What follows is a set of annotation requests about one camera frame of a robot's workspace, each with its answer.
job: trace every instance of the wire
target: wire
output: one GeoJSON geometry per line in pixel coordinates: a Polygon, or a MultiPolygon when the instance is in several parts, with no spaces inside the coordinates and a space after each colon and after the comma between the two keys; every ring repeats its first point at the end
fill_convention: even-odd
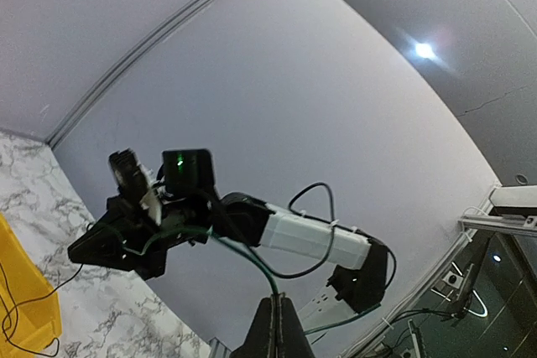
{"type": "MultiPolygon", "coordinates": [[[[16,345],[15,343],[13,343],[11,341],[12,337],[13,337],[13,333],[12,335],[8,335],[8,333],[6,332],[6,327],[5,327],[5,324],[6,324],[6,320],[9,318],[9,320],[11,320],[11,313],[15,310],[17,312],[17,315],[18,315],[18,308],[20,308],[21,306],[23,305],[26,305],[26,304],[31,304],[32,302],[38,302],[38,301],[42,301],[44,299],[47,299],[48,297],[50,297],[51,295],[53,295],[54,293],[56,293],[60,288],[62,288],[64,285],[66,285],[67,283],[73,281],[75,279],[76,276],[78,276],[78,274],[82,271],[82,268],[84,267],[84,265],[82,264],[78,270],[76,270],[75,274],[73,274],[70,278],[68,278],[67,280],[65,280],[63,283],[61,283],[60,285],[58,285],[56,288],[54,288],[52,291],[50,291],[49,293],[47,293],[45,296],[43,297],[39,297],[39,298],[33,298],[33,299],[28,299],[26,301],[23,301],[23,302],[20,302],[18,304],[15,303],[15,300],[13,299],[13,295],[11,293],[9,293],[9,296],[10,298],[12,299],[13,301],[13,307],[8,311],[8,314],[6,314],[6,316],[3,318],[2,320],[2,332],[3,332],[3,335],[6,337],[6,341],[13,347],[21,350],[21,351],[24,351],[24,352],[28,352],[29,354],[33,354],[33,355],[39,355],[39,356],[46,356],[46,357],[49,357],[49,358],[54,358],[58,355],[58,353],[60,352],[60,340],[58,340],[57,337],[54,337],[54,339],[52,339],[52,342],[50,343],[50,345],[52,345],[55,341],[56,341],[56,351],[54,354],[45,354],[45,353],[42,353],[42,352],[37,352],[37,351],[32,351],[32,350],[28,350],[26,348],[23,348],[21,347],[20,345],[16,345]]],[[[8,278],[6,277],[6,273],[3,271],[2,269],[2,272],[3,272],[3,275],[4,275],[4,280],[6,282],[6,286],[8,287],[8,278]]]]}
{"type": "Polygon", "coordinates": [[[392,284],[395,278],[395,272],[397,272],[397,257],[395,257],[394,252],[392,252],[392,250],[389,247],[387,248],[388,248],[388,253],[392,257],[392,260],[394,262],[394,270],[392,271],[392,275],[390,276],[388,282],[386,283],[386,287],[384,287],[384,291],[386,291],[388,287],[392,284]]]}
{"type": "Polygon", "coordinates": [[[314,184],[311,184],[310,186],[306,186],[305,188],[303,188],[299,193],[295,195],[295,197],[293,197],[293,199],[291,199],[291,201],[287,205],[287,210],[289,210],[291,213],[295,215],[300,215],[305,218],[309,218],[311,220],[324,222],[326,224],[331,224],[336,219],[336,212],[335,212],[335,206],[334,206],[334,194],[332,192],[330,185],[326,184],[325,182],[315,182],[314,184]],[[303,215],[299,211],[293,209],[293,204],[296,202],[296,200],[298,200],[300,197],[308,193],[310,190],[314,188],[319,188],[319,187],[325,188],[326,192],[328,193],[328,202],[330,205],[330,221],[327,221],[323,218],[315,217],[313,215],[306,215],[306,214],[303,215]]]}
{"type": "Polygon", "coordinates": [[[273,277],[271,276],[270,271],[261,262],[256,261],[255,259],[250,257],[246,252],[241,250],[239,247],[233,245],[229,241],[221,239],[217,234],[215,234],[214,232],[212,232],[210,230],[207,230],[205,228],[190,226],[188,228],[174,228],[172,230],[158,232],[158,233],[152,235],[147,240],[147,242],[145,242],[145,245],[143,245],[142,251],[137,251],[136,249],[132,249],[131,247],[128,247],[126,245],[126,243],[124,242],[124,238],[121,235],[121,232],[119,232],[118,230],[116,230],[112,226],[109,226],[108,224],[105,224],[105,223],[102,223],[102,222],[97,223],[97,225],[98,226],[103,226],[106,229],[108,229],[111,232],[113,232],[114,235],[116,235],[117,239],[120,241],[123,250],[125,252],[130,252],[130,253],[132,253],[134,255],[137,255],[137,256],[144,256],[148,252],[148,249],[151,247],[151,245],[153,245],[157,240],[162,239],[162,238],[166,238],[168,236],[179,235],[179,234],[191,234],[191,235],[209,236],[210,238],[214,239],[216,242],[218,242],[221,245],[225,246],[227,249],[230,249],[233,252],[235,252],[236,254],[248,259],[252,264],[254,264],[257,268],[259,268],[263,272],[264,276],[268,279],[268,282],[270,284],[270,288],[272,289],[272,293],[274,295],[279,294],[278,286],[276,285],[276,282],[274,281],[273,277]]]}
{"type": "Polygon", "coordinates": [[[307,268],[301,272],[296,272],[293,274],[283,274],[282,272],[277,272],[273,268],[269,266],[266,260],[264,260],[259,254],[251,250],[253,255],[267,268],[267,270],[275,277],[282,278],[283,280],[293,280],[296,278],[301,278],[303,276],[306,276],[308,274],[311,274],[318,268],[320,268],[323,264],[325,264],[328,261],[328,257],[330,257],[330,254],[332,252],[332,247],[334,246],[334,240],[336,239],[336,226],[332,226],[330,231],[330,240],[328,241],[328,247],[326,248],[325,255],[322,257],[320,261],[318,261],[316,264],[311,266],[310,268],[307,268]]]}
{"type": "Polygon", "coordinates": [[[466,210],[464,210],[462,212],[462,215],[466,215],[467,211],[469,210],[475,210],[475,211],[479,211],[481,214],[483,215],[488,215],[488,213],[486,211],[484,211],[483,209],[480,209],[479,207],[474,207],[473,205],[471,205],[470,207],[468,207],[466,210]]]}
{"type": "MultiPolygon", "coordinates": [[[[388,315],[384,316],[385,318],[388,318],[389,316],[391,316],[397,309],[399,309],[401,306],[403,306],[404,304],[408,303],[409,300],[411,299],[413,294],[409,294],[407,295],[406,297],[404,297],[401,301],[399,301],[399,303],[394,307],[392,308],[392,310],[388,313],[388,315]]],[[[442,300],[442,302],[440,302],[438,304],[438,306],[441,306],[443,304],[444,300],[442,300]]],[[[374,328],[373,330],[371,330],[370,334],[373,333],[373,332],[376,332],[376,331],[380,331],[381,333],[383,333],[389,326],[386,325],[386,323],[384,321],[381,321],[381,324],[377,325],[376,328],[374,328]]],[[[359,340],[354,346],[353,348],[359,348],[359,350],[355,350],[353,351],[352,353],[354,354],[353,356],[359,356],[360,354],[362,354],[375,340],[377,339],[377,336],[375,337],[372,337],[371,338],[371,335],[367,336],[367,337],[364,337],[363,339],[359,340]]]]}
{"type": "Polygon", "coordinates": [[[311,342],[311,345],[315,344],[317,341],[321,340],[325,335],[327,335],[328,332],[326,333],[323,333],[322,335],[320,335],[319,337],[317,337],[314,341],[311,342]]]}
{"type": "Polygon", "coordinates": [[[363,318],[365,315],[370,314],[375,309],[379,308],[380,304],[376,304],[372,306],[371,308],[364,310],[360,314],[357,314],[356,316],[351,317],[350,319],[342,320],[341,322],[336,322],[334,324],[327,324],[325,326],[315,327],[314,329],[309,329],[304,332],[305,335],[313,335],[314,333],[318,333],[320,331],[328,331],[330,329],[334,329],[339,326],[343,326],[344,324],[349,324],[352,322],[356,322],[357,320],[363,318]]]}
{"type": "Polygon", "coordinates": [[[392,350],[395,350],[397,347],[399,347],[400,345],[402,345],[404,343],[404,341],[406,339],[408,339],[410,337],[410,335],[407,335],[406,337],[404,337],[403,339],[401,339],[401,337],[403,337],[403,334],[406,333],[407,331],[409,331],[409,328],[407,327],[406,329],[404,329],[401,334],[399,335],[399,337],[397,338],[397,340],[395,341],[395,344],[394,346],[392,347],[392,350]]]}
{"type": "MultiPolygon", "coordinates": [[[[313,187],[321,186],[320,183],[308,186],[307,188],[305,188],[304,190],[302,190],[300,193],[297,194],[298,197],[303,195],[309,189],[313,189],[313,187]]],[[[248,252],[253,257],[255,257],[255,259],[257,259],[261,264],[263,264],[267,268],[268,272],[270,272],[270,274],[272,276],[274,276],[274,277],[282,278],[282,279],[285,279],[285,280],[301,278],[301,277],[303,277],[303,276],[305,276],[307,274],[310,274],[310,273],[314,272],[319,267],[321,267],[323,264],[325,264],[327,262],[327,260],[328,260],[328,257],[330,256],[330,253],[332,251],[332,247],[334,245],[334,240],[336,238],[336,227],[335,226],[331,227],[330,240],[329,240],[329,243],[328,243],[328,247],[326,248],[326,253],[323,256],[323,258],[320,261],[318,261],[318,263],[316,263],[314,266],[312,266],[312,267],[310,267],[310,268],[308,268],[308,269],[306,269],[306,270],[304,270],[302,272],[297,272],[297,273],[293,273],[293,274],[284,274],[284,273],[281,273],[281,272],[277,272],[276,270],[271,268],[270,265],[252,248],[252,246],[250,245],[250,242],[248,241],[248,239],[246,239],[245,235],[237,228],[237,226],[235,225],[233,220],[230,218],[229,214],[225,211],[222,203],[219,200],[217,200],[212,195],[210,195],[207,192],[205,192],[203,190],[200,190],[200,189],[189,188],[189,189],[187,189],[187,192],[191,193],[192,195],[199,195],[199,196],[203,197],[204,199],[206,199],[209,203],[211,203],[211,206],[213,206],[215,208],[215,210],[218,213],[218,215],[225,221],[227,226],[229,226],[229,228],[232,230],[232,232],[235,234],[235,236],[239,239],[239,241],[244,245],[244,247],[246,247],[248,249],[248,252]]],[[[297,200],[297,196],[295,196],[293,198],[293,200],[291,200],[291,202],[296,201],[296,200],[297,200]]],[[[333,196],[331,196],[331,216],[333,216],[333,214],[334,214],[333,196]]],[[[334,220],[332,220],[332,221],[324,221],[322,219],[317,219],[315,217],[311,217],[311,216],[308,216],[308,215],[305,215],[305,217],[306,218],[311,218],[312,220],[319,220],[319,221],[322,221],[322,222],[325,222],[325,223],[328,223],[328,224],[331,224],[334,221],[334,220]]]]}
{"type": "MultiPolygon", "coordinates": [[[[6,272],[3,269],[2,263],[0,263],[0,270],[2,271],[3,281],[6,283],[6,290],[8,291],[8,295],[11,298],[11,300],[13,301],[13,305],[15,305],[15,299],[13,298],[13,294],[11,293],[11,289],[9,288],[8,276],[6,275],[6,272]]],[[[5,301],[3,300],[3,298],[1,296],[0,296],[0,300],[2,301],[2,305],[6,309],[6,312],[7,312],[8,311],[8,306],[6,305],[5,301]]],[[[17,314],[17,318],[15,319],[15,325],[13,327],[13,330],[12,330],[11,334],[9,335],[9,338],[13,337],[13,334],[17,330],[17,326],[18,326],[18,310],[16,310],[15,313],[17,314]]],[[[8,317],[9,317],[9,327],[7,329],[11,329],[11,326],[13,324],[13,322],[11,321],[11,314],[8,317]]]]}
{"type": "Polygon", "coordinates": [[[400,320],[411,318],[412,316],[416,316],[418,314],[435,314],[437,316],[441,316],[444,319],[453,319],[453,314],[450,314],[442,310],[415,309],[415,310],[407,310],[407,311],[401,312],[395,317],[395,320],[390,322],[390,324],[396,324],[400,320]]]}
{"type": "Polygon", "coordinates": [[[394,353],[394,348],[386,345],[386,349],[379,351],[375,355],[369,355],[368,358],[388,358],[394,353]]]}
{"type": "MultiPolygon", "coordinates": [[[[309,218],[309,219],[312,219],[312,220],[317,220],[317,221],[320,221],[320,222],[324,222],[326,224],[331,224],[332,222],[334,222],[334,220],[336,219],[336,212],[335,212],[335,206],[334,206],[334,194],[332,192],[332,189],[330,187],[329,184],[325,183],[325,182],[316,182],[314,184],[311,184],[310,186],[307,186],[305,187],[304,189],[302,189],[299,193],[296,194],[295,197],[293,197],[293,199],[291,199],[291,201],[289,202],[288,206],[287,206],[287,209],[295,214],[295,215],[300,215],[300,216],[304,216],[305,218],[309,218]],[[329,200],[329,205],[330,205],[330,221],[327,221],[325,219],[322,219],[322,218],[319,218],[319,217],[315,217],[313,215],[303,215],[301,214],[299,211],[297,210],[294,210],[293,209],[293,204],[300,198],[302,197],[303,195],[305,195],[306,193],[308,193],[310,190],[312,189],[315,189],[315,188],[318,188],[318,187],[323,187],[326,189],[326,192],[328,193],[328,200],[329,200]]],[[[364,236],[367,236],[371,239],[374,239],[376,242],[384,245],[387,249],[388,249],[388,253],[389,255],[392,257],[393,259],[393,262],[394,262],[394,270],[392,271],[392,275],[390,276],[388,282],[386,283],[386,286],[384,287],[384,291],[386,289],[388,289],[388,287],[392,284],[392,282],[394,281],[394,278],[395,278],[395,273],[397,272],[397,258],[395,257],[395,254],[394,252],[388,247],[386,246],[383,242],[381,242],[379,239],[375,238],[374,236],[370,236],[369,234],[363,232],[363,231],[360,231],[360,233],[362,233],[364,236]]]]}

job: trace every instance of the green led light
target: green led light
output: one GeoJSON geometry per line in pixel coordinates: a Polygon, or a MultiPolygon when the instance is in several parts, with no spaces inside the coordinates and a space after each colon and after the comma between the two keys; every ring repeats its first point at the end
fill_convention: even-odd
{"type": "Polygon", "coordinates": [[[183,163],[185,163],[183,160],[183,154],[179,154],[177,156],[177,168],[179,169],[179,172],[183,171],[183,163]]]}

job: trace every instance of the black cable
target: black cable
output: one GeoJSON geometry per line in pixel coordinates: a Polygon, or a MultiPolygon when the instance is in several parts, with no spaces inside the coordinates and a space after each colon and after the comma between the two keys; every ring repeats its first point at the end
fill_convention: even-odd
{"type": "MultiPolygon", "coordinates": [[[[32,351],[32,350],[27,350],[23,347],[21,347],[20,345],[16,345],[15,343],[13,343],[11,341],[11,337],[13,336],[9,336],[8,333],[6,332],[6,328],[5,328],[5,323],[6,323],[6,320],[9,318],[11,320],[11,313],[15,310],[18,314],[18,308],[20,308],[21,306],[23,305],[26,305],[26,304],[31,304],[32,302],[38,302],[38,301],[42,301],[44,299],[47,299],[48,297],[50,297],[51,295],[53,295],[54,293],[56,293],[56,291],[58,291],[60,288],[62,288],[64,285],[66,285],[67,283],[73,281],[75,279],[76,276],[78,276],[78,274],[82,271],[82,268],[84,267],[84,265],[82,264],[78,270],[76,270],[75,274],[73,274],[70,278],[68,278],[67,280],[65,280],[63,283],[61,283],[60,285],[56,286],[56,288],[54,288],[52,291],[50,291],[49,293],[47,293],[45,296],[43,297],[39,297],[39,298],[33,298],[33,299],[28,299],[26,301],[23,301],[23,302],[20,302],[18,304],[15,303],[15,300],[13,299],[13,295],[9,295],[10,298],[12,299],[13,301],[13,307],[8,311],[8,314],[6,314],[6,316],[3,318],[2,320],[2,332],[3,332],[3,335],[6,337],[6,341],[13,347],[21,350],[21,351],[24,351],[24,352],[28,352],[29,354],[33,354],[33,355],[39,355],[39,356],[46,356],[48,358],[54,358],[58,355],[58,353],[60,352],[60,340],[58,340],[57,337],[54,337],[54,339],[52,339],[52,342],[50,343],[50,345],[52,345],[52,343],[54,343],[56,341],[57,343],[57,346],[56,346],[56,352],[54,354],[45,354],[45,353],[42,353],[42,352],[36,352],[36,351],[32,351]]],[[[5,276],[5,272],[3,271],[3,274],[4,274],[4,279],[5,279],[5,282],[6,284],[8,284],[8,278],[5,276]]]]}
{"type": "Polygon", "coordinates": [[[386,283],[386,287],[384,287],[384,291],[386,291],[388,289],[388,287],[391,285],[392,281],[395,278],[395,272],[397,271],[397,257],[395,257],[394,252],[392,252],[392,250],[389,247],[387,247],[387,248],[388,248],[388,253],[392,257],[392,260],[394,262],[394,270],[392,271],[392,275],[389,278],[388,282],[386,283]]]}
{"type": "Polygon", "coordinates": [[[327,335],[327,334],[328,334],[328,332],[323,333],[320,337],[317,337],[317,338],[315,339],[315,341],[313,341],[313,342],[311,343],[311,345],[315,344],[317,341],[319,341],[320,339],[322,339],[322,338],[323,338],[325,335],[327,335]]]}
{"type": "Polygon", "coordinates": [[[405,312],[401,312],[398,314],[395,319],[390,322],[390,324],[395,324],[399,322],[400,320],[405,320],[408,318],[411,318],[413,316],[416,316],[418,314],[435,314],[437,316],[440,316],[444,319],[453,319],[453,315],[449,314],[447,312],[441,311],[441,310],[432,310],[432,309],[420,309],[420,310],[407,310],[405,312]]]}
{"type": "Polygon", "coordinates": [[[308,268],[308,269],[306,269],[306,270],[304,270],[302,272],[297,272],[297,273],[294,273],[294,274],[283,274],[281,272],[277,272],[276,270],[271,268],[267,264],[267,262],[252,248],[252,246],[250,245],[250,242],[248,241],[248,239],[246,239],[244,234],[237,228],[237,226],[235,225],[233,220],[229,217],[229,214],[226,212],[224,206],[222,205],[222,203],[219,200],[217,200],[214,196],[208,194],[207,192],[205,192],[205,191],[203,191],[201,189],[196,189],[196,188],[189,187],[189,188],[185,189],[185,191],[186,191],[187,194],[199,195],[199,196],[203,197],[205,200],[207,200],[209,203],[211,203],[211,206],[215,208],[215,210],[218,213],[218,215],[229,226],[229,228],[232,230],[233,234],[235,234],[235,236],[238,238],[238,240],[248,249],[248,252],[252,256],[254,256],[256,259],[258,259],[259,262],[261,262],[267,268],[267,270],[273,276],[275,276],[277,278],[282,278],[282,279],[289,280],[289,279],[295,279],[295,278],[303,277],[303,276],[305,276],[307,274],[310,274],[310,273],[314,272],[319,267],[321,267],[328,260],[328,257],[330,256],[331,249],[332,249],[332,246],[334,244],[334,239],[336,237],[336,228],[335,228],[335,226],[333,226],[331,228],[331,235],[330,235],[329,245],[326,248],[326,253],[323,256],[323,258],[320,261],[318,261],[317,264],[315,264],[314,266],[312,266],[312,267],[310,267],[310,268],[308,268]]]}
{"type": "Polygon", "coordinates": [[[380,308],[380,304],[373,305],[371,308],[366,309],[360,312],[359,314],[355,314],[350,319],[345,319],[345,320],[342,320],[341,322],[336,322],[332,324],[325,324],[324,326],[315,327],[314,329],[304,330],[304,334],[313,335],[314,333],[319,333],[320,331],[327,331],[327,330],[331,330],[339,326],[343,326],[344,324],[356,322],[357,320],[363,318],[364,316],[366,316],[367,314],[370,314],[371,312],[373,312],[375,309],[378,309],[378,308],[380,308]]]}
{"type": "Polygon", "coordinates": [[[386,345],[386,349],[385,349],[385,350],[379,351],[379,352],[378,352],[377,354],[375,354],[375,355],[370,355],[370,356],[368,356],[368,358],[388,358],[388,357],[391,356],[393,353],[394,353],[394,348],[393,348],[393,347],[390,347],[389,345],[386,345]]]}
{"type": "MultiPolygon", "coordinates": [[[[8,291],[8,295],[11,298],[11,300],[13,301],[13,305],[15,305],[15,299],[13,298],[13,294],[11,293],[11,288],[9,287],[8,276],[6,275],[6,272],[3,269],[3,265],[2,265],[1,262],[0,262],[0,271],[2,271],[3,281],[6,283],[6,290],[8,291]]],[[[3,298],[1,296],[0,296],[0,300],[2,301],[2,305],[6,309],[6,312],[8,312],[8,306],[6,305],[5,301],[3,300],[3,298]]],[[[11,331],[11,334],[9,335],[9,338],[13,337],[13,334],[17,330],[17,326],[18,326],[18,310],[16,310],[15,313],[17,314],[17,318],[15,319],[15,325],[13,326],[13,330],[11,331]]],[[[8,317],[9,317],[9,328],[8,329],[11,329],[11,326],[13,325],[13,322],[11,321],[11,314],[8,317]]]]}
{"type": "Polygon", "coordinates": [[[411,335],[407,335],[406,337],[404,337],[403,339],[401,339],[401,337],[403,337],[403,334],[406,333],[407,331],[409,331],[409,328],[407,327],[406,329],[404,329],[401,334],[399,335],[399,337],[397,338],[397,340],[395,341],[395,344],[394,346],[392,347],[392,350],[395,350],[397,347],[399,347],[400,345],[402,345],[404,343],[404,341],[406,339],[408,339],[411,335]]]}
{"type": "MultiPolygon", "coordinates": [[[[335,204],[334,203],[334,193],[332,192],[332,189],[331,189],[330,185],[325,183],[325,182],[315,182],[314,184],[311,184],[310,186],[307,186],[307,187],[303,188],[299,193],[297,193],[296,196],[293,197],[293,199],[291,199],[291,201],[289,202],[289,204],[287,206],[287,209],[291,213],[293,213],[295,215],[300,215],[300,216],[304,216],[305,218],[309,218],[309,219],[312,219],[312,220],[317,220],[317,221],[320,221],[320,222],[324,222],[326,224],[331,224],[336,219],[336,212],[335,212],[334,204],[335,204]],[[325,188],[326,193],[328,194],[328,202],[329,202],[329,206],[330,206],[330,221],[327,221],[327,220],[325,220],[323,218],[315,217],[313,215],[302,215],[299,211],[293,209],[293,204],[300,197],[302,197],[303,195],[308,193],[310,190],[315,189],[315,188],[319,188],[319,187],[325,188]]],[[[397,271],[397,258],[395,257],[394,252],[388,246],[386,246],[383,242],[379,241],[374,236],[370,236],[369,234],[367,234],[367,233],[365,233],[363,231],[359,231],[359,233],[362,233],[364,236],[366,236],[368,238],[371,238],[371,239],[374,239],[376,242],[380,243],[381,245],[384,245],[388,249],[388,253],[393,259],[394,270],[392,271],[392,275],[390,276],[388,282],[386,283],[386,286],[384,287],[384,290],[386,290],[386,289],[388,289],[388,287],[391,285],[391,283],[393,282],[393,280],[395,278],[395,272],[397,271]]]]}
{"type": "Polygon", "coordinates": [[[306,186],[305,188],[303,188],[299,193],[297,193],[295,195],[295,197],[293,197],[293,199],[291,199],[291,201],[287,205],[287,210],[289,210],[294,215],[300,215],[300,216],[303,216],[305,218],[309,218],[311,220],[317,220],[317,221],[320,221],[320,222],[324,222],[326,224],[331,224],[336,219],[336,212],[335,212],[336,208],[334,206],[334,194],[332,192],[332,189],[331,189],[330,185],[326,184],[324,182],[315,182],[314,184],[311,184],[310,186],[306,186]],[[330,206],[330,221],[325,220],[323,218],[315,217],[313,215],[302,215],[299,211],[293,209],[293,204],[296,202],[296,200],[298,200],[300,197],[302,197],[303,195],[308,193],[310,190],[312,190],[314,188],[319,188],[319,187],[325,188],[326,192],[328,193],[328,203],[329,203],[329,206],[330,206]]]}
{"type": "MultiPolygon", "coordinates": [[[[249,220],[252,219],[252,217],[246,213],[230,213],[229,215],[245,215],[248,217],[249,220]]],[[[330,231],[330,240],[328,241],[328,247],[326,248],[326,252],[324,256],[322,257],[322,259],[318,261],[316,264],[314,264],[312,267],[307,268],[301,272],[293,273],[293,274],[283,274],[282,272],[277,272],[272,267],[270,267],[270,265],[267,263],[266,260],[264,260],[261,256],[259,256],[257,251],[252,250],[252,253],[267,268],[268,272],[270,272],[270,274],[272,274],[274,277],[282,278],[283,280],[292,280],[292,279],[306,276],[314,272],[315,270],[317,270],[323,264],[325,264],[326,261],[328,260],[328,257],[330,257],[330,253],[332,252],[335,239],[336,239],[336,226],[332,226],[331,231],[330,231]]]]}

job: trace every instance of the small hole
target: small hole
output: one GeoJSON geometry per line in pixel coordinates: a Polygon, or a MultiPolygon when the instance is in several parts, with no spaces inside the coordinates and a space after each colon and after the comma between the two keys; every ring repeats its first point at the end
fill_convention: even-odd
{"type": "Polygon", "coordinates": [[[522,175],[522,174],[514,175],[514,180],[516,180],[518,184],[521,184],[523,186],[527,185],[529,182],[528,178],[526,178],[526,175],[522,175]]]}

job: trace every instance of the ceiling crack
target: ceiling crack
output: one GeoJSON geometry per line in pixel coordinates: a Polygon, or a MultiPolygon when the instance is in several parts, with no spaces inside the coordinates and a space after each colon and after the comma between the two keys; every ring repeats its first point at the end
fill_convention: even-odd
{"type": "Polygon", "coordinates": [[[526,84],[525,86],[520,86],[520,87],[514,88],[514,89],[512,89],[510,91],[507,91],[507,92],[503,93],[501,96],[497,96],[496,98],[493,98],[492,100],[488,100],[488,101],[483,102],[483,104],[481,104],[480,106],[476,106],[475,108],[471,108],[471,109],[466,109],[463,113],[455,115],[455,117],[464,117],[468,113],[478,111],[478,110],[480,110],[481,108],[483,108],[484,106],[486,106],[488,104],[492,104],[493,102],[500,101],[503,98],[505,98],[506,96],[510,96],[514,92],[525,90],[526,88],[532,86],[533,84],[534,84],[534,82],[531,83],[531,84],[526,84]]]}

